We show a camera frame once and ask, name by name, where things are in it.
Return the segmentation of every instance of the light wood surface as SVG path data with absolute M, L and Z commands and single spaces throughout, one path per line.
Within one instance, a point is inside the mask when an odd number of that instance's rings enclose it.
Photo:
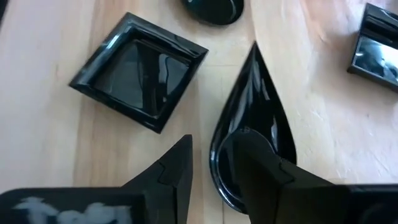
M 395 0 L 371 2 L 398 12 Z M 0 192 L 119 186 L 192 134 L 188 222 L 248 223 L 216 193 L 208 150 L 254 39 L 300 167 L 334 183 L 398 182 L 398 95 L 345 72 L 364 4 L 248 0 L 237 23 L 215 28 L 179 0 L 11 0 L 0 32 Z M 67 87 L 126 11 L 210 50 L 161 135 Z

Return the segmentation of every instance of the teardrop-shaped dish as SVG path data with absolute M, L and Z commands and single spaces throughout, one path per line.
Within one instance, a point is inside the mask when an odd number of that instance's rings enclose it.
M 253 43 L 218 121 L 210 146 L 210 172 L 218 193 L 233 209 L 246 213 L 234 178 L 229 136 L 251 129 L 267 139 L 281 158 L 296 164 L 296 151 L 282 103 L 257 43 Z

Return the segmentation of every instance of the black square dish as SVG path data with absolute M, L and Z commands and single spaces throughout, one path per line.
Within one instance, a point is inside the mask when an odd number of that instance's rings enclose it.
M 69 85 L 160 133 L 207 52 L 126 13 Z
M 398 16 L 367 4 L 348 72 L 398 92 Z

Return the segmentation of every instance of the black ceramic dish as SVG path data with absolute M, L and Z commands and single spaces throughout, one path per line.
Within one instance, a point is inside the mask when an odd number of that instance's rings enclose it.
M 246 213 L 234 174 L 231 134 L 240 129 L 259 133 L 274 153 L 296 163 L 290 127 L 267 67 L 256 43 L 233 87 L 210 146 L 210 171 L 223 200 Z
M 122 187 L 17 189 L 0 195 L 0 223 L 185 224 L 192 137 Z
M 160 133 L 207 51 L 126 13 L 70 86 Z
M 189 13 L 206 24 L 224 26 L 243 13 L 244 0 L 182 0 Z
M 367 4 L 348 72 L 398 92 L 398 16 Z

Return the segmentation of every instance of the black teardrop dish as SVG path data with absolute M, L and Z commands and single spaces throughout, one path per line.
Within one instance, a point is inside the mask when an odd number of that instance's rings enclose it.
M 243 13 L 244 0 L 182 0 L 189 13 L 206 24 L 224 26 Z
M 296 164 L 296 151 L 282 103 L 254 43 L 218 121 L 210 146 L 210 172 L 218 193 L 233 209 L 247 213 L 234 178 L 232 139 L 237 130 L 263 136 L 274 153 Z

